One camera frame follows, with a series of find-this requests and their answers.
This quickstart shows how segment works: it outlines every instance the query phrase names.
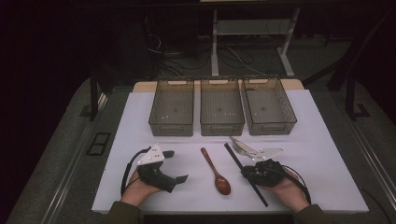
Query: plastic bin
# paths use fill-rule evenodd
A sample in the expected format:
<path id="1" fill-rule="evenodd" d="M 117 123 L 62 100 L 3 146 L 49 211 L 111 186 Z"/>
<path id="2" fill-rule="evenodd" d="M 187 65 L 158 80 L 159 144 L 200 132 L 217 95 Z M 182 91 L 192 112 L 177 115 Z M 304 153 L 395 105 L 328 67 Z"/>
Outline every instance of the plastic bin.
<path id="1" fill-rule="evenodd" d="M 192 136 L 193 77 L 161 77 L 149 116 L 154 136 Z"/>
<path id="2" fill-rule="evenodd" d="M 238 136 L 244 124 L 237 77 L 202 77 L 201 135 Z"/>
<path id="3" fill-rule="evenodd" d="M 250 135 L 290 134 L 297 118 L 280 79 L 242 79 L 242 101 Z"/>

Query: wooden spoon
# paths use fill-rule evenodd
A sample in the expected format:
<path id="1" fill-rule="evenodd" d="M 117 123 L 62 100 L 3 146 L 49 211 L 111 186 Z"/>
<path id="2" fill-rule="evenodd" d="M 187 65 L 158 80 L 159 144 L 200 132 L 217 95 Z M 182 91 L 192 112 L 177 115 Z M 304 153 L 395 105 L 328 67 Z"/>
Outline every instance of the wooden spoon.
<path id="1" fill-rule="evenodd" d="M 224 178 L 222 175 L 218 173 L 213 165 L 212 160 L 210 160 L 209 154 L 207 154 L 206 148 L 202 147 L 201 152 L 204 155 L 207 163 L 209 163 L 210 167 L 212 168 L 213 172 L 215 173 L 215 186 L 218 191 L 223 195 L 229 195 L 231 193 L 231 186 L 230 183 Z"/>

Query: cable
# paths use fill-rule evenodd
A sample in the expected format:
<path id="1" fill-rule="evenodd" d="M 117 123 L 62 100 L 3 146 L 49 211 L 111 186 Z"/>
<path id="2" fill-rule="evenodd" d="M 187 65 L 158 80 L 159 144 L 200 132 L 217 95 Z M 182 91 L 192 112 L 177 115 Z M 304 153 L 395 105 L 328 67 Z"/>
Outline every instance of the cable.
<path id="1" fill-rule="evenodd" d="M 371 199 L 373 199 L 373 201 L 376 203 L 376 205 L 378 205 L 379 209 L 381 209 L 381 211 L 384 213 L 385 218 L 386 218 L 387 221 L 388 221 L 388 224 L 391 224 L 391 223 L 392 223 L 392 220 L 390 219 L 389 214 L 387 213 L 387 211 L 385 210 L 385 208 L 381 205 L 381 203 L 374 197 L 374 195 L 373 195 L 372 193 L 370 193 L 368 190 L 366 190 L 366 189 L 364 189 L 364 188 L 362 188 L 362 187 L 359 187 L 359 189 L 360 189 L 361 191 L 363 191 L 364 193 L 366 193 L 368 196 L 370 196 Z"/>
<path id="2" fill-rule="evenodd" d="M 300 176 L 300 174 L 297 173 L 297 171 L 295 171 L 293 168 L 291 168 L 291 167 L 289 167 L 289 166 L 287 166 L 287 165 L 282 165 L 282 166 L 283 166 L 283 167 L 286 167 L 286 168 L 288 168 L 288 169 L 290 169 L 290 170 L 292 170 L 295 174 L 297 174 L 297 176 L 300 177 L 301 181 L 303 181 L 303 185 L 306 187 L 306 184 L 305 184 L 305 181 L 303 180 L 303 177 Z"/>
<path id="3" fill-rule="evenodd" d="M 126 185 L 126 182 L 128 179 L 129 172 L 131 171 L 132 163 L 140 154 L 147 153 L 150 149 L 151 149 L 151 147 L 148 147 L 146 149 L 142 149 L 142 150 L 138 151 L 136 154 L 134 154 L 131 161 L 126 165 L 125 172 L 122 177 L 122 183 L 121 183 L 121 190 L 120 190 L 121 196 L 122 196 L 123 192 L 125 191 L 125 189 L 127 188 L 127 186 L 125 186 L 125 185 Z"/>
<path id="4" fill-rule="evenodd" d="M 168 70 L 168 71 L 173 70 L 173 71 L 175 71 L 175 73 L 177 74 L 177 76 L 184 77 L 183 72 L 178 71 L 175 67 L 167 66 L 166 64 L 164 64 L 164 66 L 165 66 L 164 69 L 166 69 L 166 70 Z"/>
<path id="5" fill-rule="evenodd" d="M 231 58 L 231 57 L 228 57 L 228 56 L 226 56 L 227 58 L 229 58 L 229 59 L 232 59 L 232 60 L 234 60 L 234 61 L 237 61 L 237 62 L 241 62 L 239 59 L 238 59 L 238 57 L 235 59 L 235 50 L 232 52 L 232 49 L 230 48 L 230 47 L 227 47 L 226 46 L 226 49 L 227 49 L 227 52 L 228 53 L 230 53 L 233 57 Z M 243 52 L 245 55 L 247 55 L 249 58 L 250 58 L 250 61 L 249 62 L 247 62 L 246 60 L 243 60 L 243 62 L 245 63 L 245 64 L 252 64 L 252 63 L 254 63 L 254 57 L 253 56 L 251 56 L 251 54 L 249 54 L 249 53 L 247 53 L 246 51 L 244 51 L 244 50 L 242 50 L 242 49 L 239 49 L 239 51 L 241 51 L 241 52 Z"/>
<path id="6" fill-rule="evenodd" d="M 176 76 L 176 77 L 178 77 L 178 76 L 183 76 L 183 75 L 181 75 L 180 73 L 178 74 L 178 73 L 176 73 L 176 72 L 170 70 L 170 69 L 167 68 L 167 67 L 160 66 L 160 65 L 159 65 L 159 67 L 161 67 L 161 68 L 162 68 L 163 70 L 165 70 L 165 71 L 168 71 L 168 72 L 172 73 L 172 74 L 173 74 L 174 76 Z"/>
<path id="7" fill-rule="evenodd" d="M 227 63 L 227 62 L 224 60 L 223 57 L 228 58 L 228 59 L 233 60 L 233 61 L 237 61 L 237 60 L 234 59 L 234 58 L 230 58 L 230 57 L 228 57 L 228 56 L 226 56 L 226 55 L 220 53 L 219 51 L 218 51 L 218 56 L 219 56 L 219 58 L 221 59 L 222 62 L 224 62 L 226 65 L 228 65 L 228 66 L 230 66 L 230 67 L 232 67 L 232 68 L 245 68 L 245 66 L 243 66 L 243 65 L 241 65 L 241 66 L 235 66 L 235 65 L 232 65 L 232 64 L 230 64 L 230 63 Z"/>
<path id="8" fill-rule="evenodd" d="M 155 49 L 148 49 L 149 51 L 151 51 L 151 52 L 154 52 L 154 53 L 159 53 L 159 54 L 163 54 L 163 52 L 160 52 L 160 51 L 158 51 L 158 50 L 155 50 Z"/>
<path id="9" fill-rule="evenodd" d="M 305 198 L 306 198 L 306 200 L 309 202 L 309 204 L 312 204 L 312 203 L 311 203 L 311 195 L 309 194 L 308 188 L 307 188 L 306 186 L 304 186 L 300 181 L 298 181 L 298 179 L 294 178 L 292 175 L 289 175 L 289 174 L 286 173 L 286 172 L 282 172 L 282 173 L 281 173 L 281 172 L 279 172 L 278 170 L 274 170 L 274 169 L 271 169 L 271 168 L 265 168 L 265 170 L 266 170 L 266 171 L 271 171 L 271 172 L 277 173 L 277 174 L 279 174 L 279 175 L 283 175 L 283 176 L 285 176 L 287 179 L 289 179 L 290 181 L 292 181 L 295 185 L 297 185 L 297 187 L 300 188 L 300 190 L 303 191 L 303 193 L 304 193 L 304 195 L 305 195 Z"/>
<path id="10" fill-rule="evenodd" d="M 140 179 L 140 177 L 138 177 L 135 180 L 131 181 L 131 183 L 129 183 L 125 188 L 128 189 L 128 187 L 131 186 L 138 179 Z"/>
<path id="11" fill-rule="evenodd" d="M 206 59 L 205 59 L 205 61 L 204 61 L 204 63 L 203 63 L 202 65 L 199 65 L 198 67 L 195 67 L 195 68 L 189 68 L 189 67 L 183 66 L 183 65 L 180 64 L 180 63 L 177 63 L 177 62 L 174 62 L 174 61 L 172 61 L 172 60 L 170 60 L 170 59 L 166 59 L 166 58 L 165 58 L 166 61 L 168 61 L 168 62 L 170 62 L 170 63 L 174 63 L 174 64 L 176 64 L 177 66 L 179 66 L 180 68 L 186 69 L 186 70 L 198 70 L 198 69 L 201 69 L 201 68 L 203 68 L 203 67 L 205 67 L 205 66 L 207 65 L 207 63 L 209 62 L 209 59 L 210 59 L 210 54 L 207 55 L 207 57 L 206 57 Z"/>
<path id="12" fill-rule="evenodd" d="M 279 23 L 279 25 L 278 25 L 278 34 L 279 34 L 279 35 L 281 35 L 281 33 L 280 33 L 280 32 L 281 32 L 281 31 L 280 31 L 280 26 L 281 26 L 282 22 L 283 22 L 283 20 L 281 20 L 280 23 Z M 267 32 L 268 32 L 268 35 L 269 35 L 269 34 L 270 34 L 270 31 L 268 30 L 268 21 L 267 21 L 267 23 L 265 24 L 265 28 L 267 29 Z M 267 69 L 267 74 L 270 73 L 271 68 L 272 68 L 272 66 L 273 66 L 274 54 L 275 54 L 275 50 L 273 50 L 273 52 L 272 52 L 272 54 L 271 54 L 271 60 L 267 60 L 267 61 L 269 62 L 269 66 L 268 66 L 268 69 Z"/>
<path id="13" fill-rule="evenodd" d="M 156 37 L 158 39 L 158 46 L 157 46 L 156 49 L 159 49 L 161 47 L 161 43 L 162 43 L 161 39 L 157 35 L 152 35 L 152 36 L 154 36 L 154 37 Z"/>
<path id="14" fill-rule="evenodd" d="M 245 62 L 239 57 L 238 54 L 236 54 L 235 51 L 233 51 L 233 49 L 231 49 L 231 48 L 229 48 L 229 47 L 227 47 L 227 49 L 229 49 L 229 50 L 239 59 L 239 61 L 240 61 L 247 69 L 249 69 L 249 70 L 251 70 L 251 71 L 253 71 L 253 72 L 259 73 L 259 74 L 261 74 L 261 75 L 265 75 L 264 73 L 262 73 L 262 72 L 260 72 L 260 71 L 257 71 L 257 70 L 255 70 L 255 69 L 249 67 L 247 64 L 245 64 Z"/>

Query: white table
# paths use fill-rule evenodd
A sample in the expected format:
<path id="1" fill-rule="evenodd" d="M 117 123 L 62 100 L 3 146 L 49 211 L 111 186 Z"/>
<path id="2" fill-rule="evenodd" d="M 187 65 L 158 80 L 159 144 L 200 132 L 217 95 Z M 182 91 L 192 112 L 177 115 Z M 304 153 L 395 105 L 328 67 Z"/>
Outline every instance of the white table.
<path id="1" fill-rule="evenodd" d="M 149 92 L 141 92 L 142 86 Z M 149 127 L 154 92 L 152 83 L 142 83 L 130 93 L 120 126 L 107 160 L 92 210 L 106 214 L 120 199 L 120 184 L 126 164 L 140 149 L 159 143 L 162 150 L 174 150 L 175 156 L 164 161 L 161 170 L 171 177 L 189 175 L 172 193 L 152 195 L 142 204 L 145 214 L 280 214 L 289 213 L 270 192 L 261 189 L 269 203 L 265 207 L 224 147 L 228 137 L 202 137 L 199 122 L 200 94 L 195 92 L 194 135 L 192 137 L 154 137 Z M 238 140 L 253 148 L 284 147 L 275 161 L 288 165 L 304 178 L 311 194 L 325 212 L 362 213 L 368 208 L 318 112 L 309 91 L 287 90 L 298 122 L 290 135 L 251 136 L 245 125 Z M 217 170 L 232 186 L 228 196 L 214 186 L 214 175 L 200 148 L 205 147 Z M 247 157 L 238 156 L 243 165 L 254 165 Z"/>

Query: human hand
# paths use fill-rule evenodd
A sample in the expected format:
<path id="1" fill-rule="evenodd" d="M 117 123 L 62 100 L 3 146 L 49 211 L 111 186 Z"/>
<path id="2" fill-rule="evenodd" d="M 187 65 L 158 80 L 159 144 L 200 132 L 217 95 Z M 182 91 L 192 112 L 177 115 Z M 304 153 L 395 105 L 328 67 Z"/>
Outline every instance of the human hand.
<path id="1" fill-rule="evenodd" d="M 137 207 L 142 204 L 143 201 L 145 201 L 151 194 L 159 191 L 161 191 L 161 189 L 141 181 L 136 168 L 129 179 L 129 185 L 122 194 L 120 201 Z"/>
<path id="2" fill-rule="evenodd" d="M 286 173 L 298 179 L 296 174 L 292 173 L 286 168 L 284 169 Z M 265 186 L 260 187 L 273 192 L 279 198 L 279 200 L 294 213 L 298 213 L 310 205 L 306 200 L 303 191 L 286 177 L 284 177 L 279 184 L 272 188 Z"/>

